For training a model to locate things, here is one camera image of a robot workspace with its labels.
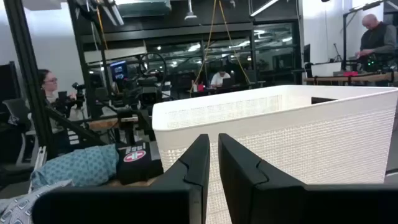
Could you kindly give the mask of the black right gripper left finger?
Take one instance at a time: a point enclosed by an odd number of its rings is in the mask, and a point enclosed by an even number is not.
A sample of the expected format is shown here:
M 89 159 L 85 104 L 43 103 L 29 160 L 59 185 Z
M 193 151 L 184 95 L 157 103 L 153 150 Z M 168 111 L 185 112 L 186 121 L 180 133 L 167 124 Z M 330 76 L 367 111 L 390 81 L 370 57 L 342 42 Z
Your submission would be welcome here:
M 148 186 L 64 187 L 37 199 L 34 224 L 205 224 L 210 140 L 199 135 Z

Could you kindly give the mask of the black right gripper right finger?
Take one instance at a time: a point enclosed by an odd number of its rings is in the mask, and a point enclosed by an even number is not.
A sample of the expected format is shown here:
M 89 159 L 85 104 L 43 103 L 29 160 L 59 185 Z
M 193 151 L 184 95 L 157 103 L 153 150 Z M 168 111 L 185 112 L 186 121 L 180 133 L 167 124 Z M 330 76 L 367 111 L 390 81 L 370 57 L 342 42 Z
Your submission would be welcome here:
M 398 186 L 306 184 L 227 134 L 220 177 L 232 224 L 398 224 Z

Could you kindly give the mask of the grey patterned cloth bundle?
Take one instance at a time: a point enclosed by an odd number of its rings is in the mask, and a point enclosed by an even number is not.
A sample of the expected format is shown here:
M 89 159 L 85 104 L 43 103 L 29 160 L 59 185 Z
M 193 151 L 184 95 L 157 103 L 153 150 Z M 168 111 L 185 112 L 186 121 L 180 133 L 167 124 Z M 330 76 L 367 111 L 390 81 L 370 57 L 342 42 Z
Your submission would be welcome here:
M 67 186 L 74 186 L 71 179 L 44 185 L 29 194 L 0 199 L 0 224 L 34 224 L 32 208 L 35 201 L 52 190 Z

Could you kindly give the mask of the blue lit monitor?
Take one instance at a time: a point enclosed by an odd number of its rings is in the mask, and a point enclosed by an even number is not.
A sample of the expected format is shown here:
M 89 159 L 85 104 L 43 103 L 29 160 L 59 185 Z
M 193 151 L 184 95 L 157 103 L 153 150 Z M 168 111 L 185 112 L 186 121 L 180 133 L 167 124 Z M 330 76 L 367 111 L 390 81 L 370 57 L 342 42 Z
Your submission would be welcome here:
M 114 62 L 109 67 L 113 81 L 123 80 L 128 75 L 127 64 L 125 60 Z

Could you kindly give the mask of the black first aid kit pouch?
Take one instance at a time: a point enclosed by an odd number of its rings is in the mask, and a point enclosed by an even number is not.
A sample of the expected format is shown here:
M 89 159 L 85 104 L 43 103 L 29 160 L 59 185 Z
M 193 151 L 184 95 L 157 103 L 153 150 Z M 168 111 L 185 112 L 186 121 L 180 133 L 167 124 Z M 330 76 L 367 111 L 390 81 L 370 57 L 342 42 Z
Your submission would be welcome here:
M 152 153 L 152 142 L 138 141 L 135 145 L 116 144 L 119 160 L 116 178 L 122 185 L 142 182 L 164 173 L 159 156 Z

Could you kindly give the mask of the wooden background workbench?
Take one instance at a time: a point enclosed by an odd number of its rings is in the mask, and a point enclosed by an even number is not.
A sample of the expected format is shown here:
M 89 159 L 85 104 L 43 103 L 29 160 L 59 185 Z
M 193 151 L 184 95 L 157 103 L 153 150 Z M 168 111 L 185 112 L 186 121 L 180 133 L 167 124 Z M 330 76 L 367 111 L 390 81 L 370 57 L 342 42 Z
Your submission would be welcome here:
M 138 117 L 136 115 L 127 117 L 127 118 L 102 118 L 97 121 L 88 122 L 88 126 L 92 130 L 104 130 L 104 129 L 113 129 L 113 128 L 124 128 L 130 124 L 134 124 L 138 122 Z

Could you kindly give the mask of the white perforated plastic basket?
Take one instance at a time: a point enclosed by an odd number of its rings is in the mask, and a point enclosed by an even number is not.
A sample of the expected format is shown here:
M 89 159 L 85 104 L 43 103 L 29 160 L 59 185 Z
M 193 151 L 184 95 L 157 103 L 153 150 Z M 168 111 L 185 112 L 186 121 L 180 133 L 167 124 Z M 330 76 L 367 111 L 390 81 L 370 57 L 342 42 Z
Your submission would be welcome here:
M 271 86 L 157 103 L 152 128 L 164 169 L 208 135 L 206 224 L 231 224 L 219 134 L 306 184 L 382 183 L 397 104 L 394 87 Z

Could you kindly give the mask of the person seated at laptop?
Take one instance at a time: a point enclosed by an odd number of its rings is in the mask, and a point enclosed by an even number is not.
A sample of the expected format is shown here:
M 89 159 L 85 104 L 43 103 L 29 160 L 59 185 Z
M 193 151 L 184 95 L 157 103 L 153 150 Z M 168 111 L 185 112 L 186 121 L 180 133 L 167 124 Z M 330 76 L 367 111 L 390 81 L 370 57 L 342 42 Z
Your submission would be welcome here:
M 231 75 L 224 70 L 220 70 L 213 75 L 210 86 L 212 88 L 221 87 L 223 85 L 223 80 L 226 78 L 231 78 Z

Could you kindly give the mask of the teal patterned cloth bundle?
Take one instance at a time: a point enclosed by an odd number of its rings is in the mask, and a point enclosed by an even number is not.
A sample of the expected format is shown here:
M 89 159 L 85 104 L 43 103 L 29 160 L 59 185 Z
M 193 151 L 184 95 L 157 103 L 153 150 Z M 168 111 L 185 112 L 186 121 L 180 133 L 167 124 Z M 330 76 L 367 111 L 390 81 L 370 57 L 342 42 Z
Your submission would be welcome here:
M 115 144 L 76 149 L 45 162 L 31 173 L 30 181 L 34 190 L 64 180 L 78 187 L 97 186 L 116 175 L 118 161 Z

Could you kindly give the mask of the grey office chair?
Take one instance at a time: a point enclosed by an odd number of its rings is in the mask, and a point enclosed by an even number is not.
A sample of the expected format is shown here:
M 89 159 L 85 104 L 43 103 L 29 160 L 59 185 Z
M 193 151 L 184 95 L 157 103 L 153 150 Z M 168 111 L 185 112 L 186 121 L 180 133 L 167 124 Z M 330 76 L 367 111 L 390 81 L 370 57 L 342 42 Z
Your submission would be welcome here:
M 34 165 L 34 159 L 37 157 L 39 150 L 39 141 L 35 130 L 32 127 L 31 115 L 28 107 L 25 105 L 25 101 L 22 98 L 15 98 L 10 100 L 4 100 L 2 102 L 10 113 L 8 123 L 18 128 L 22 137 L 21 149 L 18 154 L 16 161 L 17 166 L 21 166 L 24 163 L 24 155 L 27 145 L 27 137 L 32 136 L 33 148 L 30 159 L 30 165 Z

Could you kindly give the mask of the wooden bench with red item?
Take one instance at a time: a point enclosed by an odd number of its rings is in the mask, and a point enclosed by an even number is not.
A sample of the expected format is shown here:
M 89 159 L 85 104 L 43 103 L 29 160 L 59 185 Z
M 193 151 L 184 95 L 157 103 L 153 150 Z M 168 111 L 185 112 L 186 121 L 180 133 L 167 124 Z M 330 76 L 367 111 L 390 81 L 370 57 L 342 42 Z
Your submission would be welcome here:
M 363 75 L 349 75 L 340 77 L 312 77 L 304 78 L 304 82 L 312 82 L 317 85 L 318 82 L 381 82 L 390 81 L 394 82 L 398 80 L 398 72 L 387 72 L 387 73 L 364 73 Z

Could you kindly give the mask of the person standing at bench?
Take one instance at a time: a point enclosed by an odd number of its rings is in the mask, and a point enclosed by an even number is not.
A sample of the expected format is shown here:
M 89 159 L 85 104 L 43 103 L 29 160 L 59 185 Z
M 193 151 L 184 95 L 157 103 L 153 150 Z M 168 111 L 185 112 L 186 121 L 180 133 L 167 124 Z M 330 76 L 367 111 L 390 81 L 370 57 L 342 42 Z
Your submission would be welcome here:
M 362 25 L 367 31 L 362 35 L 357 58 L 370 55 L 392 57 L 396 51 L 397 29 L 394 25 L 379 21 L 374 14 L 363 17 Z

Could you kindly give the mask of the black aluminium table frame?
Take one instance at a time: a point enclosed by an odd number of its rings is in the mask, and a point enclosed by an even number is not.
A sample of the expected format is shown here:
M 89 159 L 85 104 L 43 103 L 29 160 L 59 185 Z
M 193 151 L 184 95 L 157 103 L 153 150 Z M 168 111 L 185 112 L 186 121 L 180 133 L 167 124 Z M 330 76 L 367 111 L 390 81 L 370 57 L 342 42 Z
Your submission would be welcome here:
M 105 145 L 105 142 L 103 142 L 99 137 L 85 130 L 81 126 L 67 120 L 55 109 L 45 105 L 44 93 L 39 88 L 37 61 L 22 0 L 3 0 L 3 2 L 14 46 L 16 48 L 23 81 L 27 89 L 27 96 L 34 119 L 34 128 L 37 134 L 36 143 L 38 146 L 45 146 L 49 150 L 49 159 L 56 157 L 57 152 L 52 138 L 52 127 L 50 125 L 51 118 L 60 122 L 63 127 L 74 131 L 83 139 L 83 142 L 90 146 Z

